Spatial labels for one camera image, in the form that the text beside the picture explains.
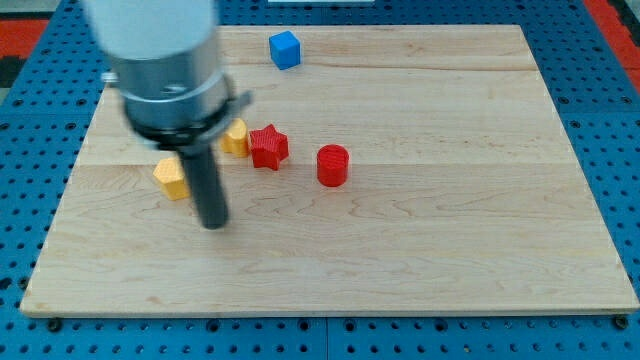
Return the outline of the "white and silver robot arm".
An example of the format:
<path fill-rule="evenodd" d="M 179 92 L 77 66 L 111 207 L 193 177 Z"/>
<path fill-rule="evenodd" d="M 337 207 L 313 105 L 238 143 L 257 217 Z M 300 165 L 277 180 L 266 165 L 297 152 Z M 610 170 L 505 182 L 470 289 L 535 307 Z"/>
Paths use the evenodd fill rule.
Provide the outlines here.
<path fill-rule="evenodd" d="M 229 213 L 211 146 L 250 104 L 225 73 L 212 0 L 87 0 L 82 4 L 131 129 L 181 162 L 201 224 Z"/>

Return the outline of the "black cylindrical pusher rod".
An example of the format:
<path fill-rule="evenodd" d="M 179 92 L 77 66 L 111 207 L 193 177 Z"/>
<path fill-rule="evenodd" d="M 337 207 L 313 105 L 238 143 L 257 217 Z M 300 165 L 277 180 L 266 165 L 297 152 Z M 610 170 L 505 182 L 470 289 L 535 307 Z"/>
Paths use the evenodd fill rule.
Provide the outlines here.
<path fill-rule="evenodd" d="M 201 225 L 210 230 L 224 227 L 229 213 L 211 146 L 180 148 L 178 156 Z"/>

